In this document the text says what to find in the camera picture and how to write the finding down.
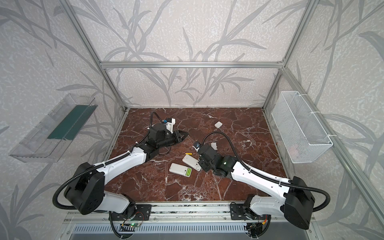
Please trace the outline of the white remote control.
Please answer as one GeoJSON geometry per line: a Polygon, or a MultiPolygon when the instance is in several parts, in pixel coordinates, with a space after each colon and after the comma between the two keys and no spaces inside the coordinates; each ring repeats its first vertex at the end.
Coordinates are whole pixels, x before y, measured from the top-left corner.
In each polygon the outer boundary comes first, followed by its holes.
{"type": "Polygon", "coordinates": [[[199,165],[199,161],[192,157],[191,155],[185,155],[182,159],[183,163],[187,164],[189,167],[196,171],[201,171],[202,167],[199,165]]]}

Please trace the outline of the white air conditioner remote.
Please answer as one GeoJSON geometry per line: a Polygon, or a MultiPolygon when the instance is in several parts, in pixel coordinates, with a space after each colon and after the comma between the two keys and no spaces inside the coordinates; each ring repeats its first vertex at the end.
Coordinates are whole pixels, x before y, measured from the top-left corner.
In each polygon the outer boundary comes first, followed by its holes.
{"type": "Polygon", "coordinates": [[[192,168],[172,163],[169,171],[173,174],[177,174],[177,175],[181,175],[189,178],[192,173],[192,168]]]}

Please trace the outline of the white battery cover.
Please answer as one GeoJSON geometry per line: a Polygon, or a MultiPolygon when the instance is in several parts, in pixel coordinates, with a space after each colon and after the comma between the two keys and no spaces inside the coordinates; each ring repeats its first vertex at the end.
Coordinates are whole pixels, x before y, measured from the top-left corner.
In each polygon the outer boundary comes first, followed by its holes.
{"type": "Polygon", "coordinates": [[[213,143],[211,143],[211,147],[214,149],[214,150],[218,150],[218,145],[217,145],[217,143],[216,142],[213,142],[213,143]]]}
{"type": "Polygon", "coordinates": [[[218,121],[218,122],[216,122],[216,123],[214,124],[214,126],[215,126],[216,129],[219,129],[220,127],[223,126],[223,123],[220,122],[220,121],[218,121]]]}

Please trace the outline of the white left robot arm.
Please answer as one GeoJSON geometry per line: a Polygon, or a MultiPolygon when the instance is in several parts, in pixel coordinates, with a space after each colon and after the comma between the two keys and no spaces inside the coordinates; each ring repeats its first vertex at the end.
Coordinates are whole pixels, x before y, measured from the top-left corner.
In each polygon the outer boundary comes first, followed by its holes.
{"type": "Polygon", "coordinates": [[[188,132],[173,130],[172,123],[155,124],[131,151],[96,165],[80,165],[74,179],[66,185],[64,197],[71,203],[71,208],[82,215],[108,211],[130,216],[136,212],[134,201],[125,195],[106,191],[105,185],[122,173],[150,161],[162,148],[183,142],[188,135],[188,132]]]}

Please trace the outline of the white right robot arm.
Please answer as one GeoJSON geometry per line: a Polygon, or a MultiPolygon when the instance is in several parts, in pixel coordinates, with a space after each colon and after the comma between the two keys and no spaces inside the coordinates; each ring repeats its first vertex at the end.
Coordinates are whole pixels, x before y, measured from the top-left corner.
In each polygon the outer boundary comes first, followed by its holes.
{"type": "Polygon", "coordinates": [[[315,197],[303,189],[306,185],[302,179],[294,177],[290,180],[268,174],[236,157],[222,156],[208,144],[198,149],[198,155],[199,165],[204,171],[245,183],[269,195],[252,195],[245,201],[244,208],[250,216],[284,217],[300,229],[309,229],[315,197]]]}

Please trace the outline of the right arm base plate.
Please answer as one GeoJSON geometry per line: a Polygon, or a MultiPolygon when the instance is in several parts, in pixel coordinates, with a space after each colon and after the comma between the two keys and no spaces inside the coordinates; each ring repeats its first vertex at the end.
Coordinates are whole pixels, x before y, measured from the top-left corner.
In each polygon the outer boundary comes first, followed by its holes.
{"type": "Polygon", "coordinates": [[[257,215],[249,207],[244,207],[244,204],[231,202],[229,205],[231,220],[257,220],[268,221],[271,217],[268,215],[257,215]]]}

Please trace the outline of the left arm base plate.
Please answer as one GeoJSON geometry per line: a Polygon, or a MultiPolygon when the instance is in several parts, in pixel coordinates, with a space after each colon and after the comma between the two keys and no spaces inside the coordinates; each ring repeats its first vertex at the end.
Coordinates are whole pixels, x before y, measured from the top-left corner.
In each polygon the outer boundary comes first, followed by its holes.
{"type": "Polygon", "coordinates": [[[128,206],[128,209],[123,213],[118,214],[112,212],[109,216],[109,220],[114,221],[148,221],[151,215],[152,205],[150,204],[139,204],[128,206]]]}

